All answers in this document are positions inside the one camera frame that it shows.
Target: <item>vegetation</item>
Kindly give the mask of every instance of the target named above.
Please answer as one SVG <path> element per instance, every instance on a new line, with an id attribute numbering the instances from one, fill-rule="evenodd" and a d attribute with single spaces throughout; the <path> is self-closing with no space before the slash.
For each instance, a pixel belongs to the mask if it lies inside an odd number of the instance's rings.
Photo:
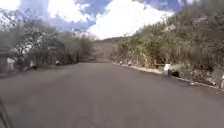
<path id="1" fill-rule="evenodd" d="M 221 80 L 223 35 L 224 1 L 201 0 L 163 22 L 145 26 L 120 44 L 111 58 L 145 67 L 184 64 Z"/>
<path id="2" fill-rule="evenodd" d="M 16 60 L 22 70 L 31 61 L 38 66 L 71 64 L 88 59 L 92 44 L 88 36 L 61 32 L 38 19 L 31 11 L 0 11 L 0 59 Z"/>

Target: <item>sky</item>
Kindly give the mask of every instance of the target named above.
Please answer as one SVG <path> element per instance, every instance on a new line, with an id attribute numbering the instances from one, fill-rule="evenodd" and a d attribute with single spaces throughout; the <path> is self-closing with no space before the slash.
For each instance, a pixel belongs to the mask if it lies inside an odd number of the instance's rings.
<path id="1" fill-rule="evenodd" d="M 99 39 L 132 35 L 198 0 L 0 0 L 0 8 L 27 8 L 64 30 L 83 29 Z"/>

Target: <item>white cloud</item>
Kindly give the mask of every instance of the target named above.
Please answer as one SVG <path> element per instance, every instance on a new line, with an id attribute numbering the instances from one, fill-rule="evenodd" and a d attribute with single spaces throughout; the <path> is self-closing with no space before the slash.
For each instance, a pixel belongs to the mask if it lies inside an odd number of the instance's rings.
<path id="1" fill-rule="evenodd" d="M 20 0 L 0 0 L 0 8 L 16 10 L 20 5 Z"/>
<path id="2" fill-rule="evenodd" d="M 193 4 L 194 2 L 199 2 L 200 0 L 178 0 L 178 3 L 184 5 L 184 1 L 186 1 L 187 4 Z"/>
<path id="3" fill-rule="evenodd" d="M 91 19 L 90 15 L 81 13 L 86 7 L 89 7 L 89 4 L 78 4 L 74 0 L 50 0 L 48 12 L 52 18 L 58 15 L 67 22 L 86 22 Z"/>
<path id="4" fill-rule="evenodd" d="M 193 4 L 194 2 L 199 2 L 200 0 L 186 0 L 188 4 Z"/>
<path id="5" fill-rule="evenodd" d="M 106 13 L 97 15 L 96 24 L 88 31 L 100 39 L 131 35 L 144 25 L 154 24 L 172 14 L 171 11 L 159 11 L 137 1 L 113 0 L 106 7 Z"/>

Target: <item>asphalt road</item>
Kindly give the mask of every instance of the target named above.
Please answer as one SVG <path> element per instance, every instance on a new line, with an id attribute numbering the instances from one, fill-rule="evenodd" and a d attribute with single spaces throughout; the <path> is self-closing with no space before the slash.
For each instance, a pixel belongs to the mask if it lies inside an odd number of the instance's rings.
<path id="1" fill-rule="evenodd" d="M 0 80 L 14 128 L 222 128 L 223 98 L 107 63 Z"/>

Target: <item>curb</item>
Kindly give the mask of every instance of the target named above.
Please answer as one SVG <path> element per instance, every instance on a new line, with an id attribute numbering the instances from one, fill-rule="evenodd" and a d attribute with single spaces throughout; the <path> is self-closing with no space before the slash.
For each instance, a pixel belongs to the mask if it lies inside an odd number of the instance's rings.
<path id="1" fill-rule="evenodd" d="M 158 75 L 162 75 L 163 74 L 163 71 L 160 71 L 158 69 L 149 69 L 149 68 L 142 68 L 142 67 L 137 67 L 137 66 L 128 66 L 128 65 L 124 65 L 124 64 L 120 65 L 120 64 L 116 64 L 116 63 L 113 63 L 113 64 L 114 65 L 118 65 L 118 66 L 122 66 L 122 67 L 128 67 L 128 68 L 135 69 L 135 70 L 138 70 L 138 71 L 143 71 L 143 72 L 148 72 L 148 73 L 155 73 L 155 74 L 158 74 Z M 188 80 L 188 79 L 184 79 L 184 78 L 177 78 L 177 77 L 171 77 L 171 78 L 187 82 L 187 83 L 189 83 L 192 86 L 204 86 L 204 87 L 209 87 L 209 88 L 213 88 L 213 89 L 216 89 L 216 90 L 224 92 L 223 89 L 220 89 L 219 87 L 211 86 L 211 85 L 208 85 L 208 84 L 194 82 L 194 81 L 191 81 L 191 80 Z"/>

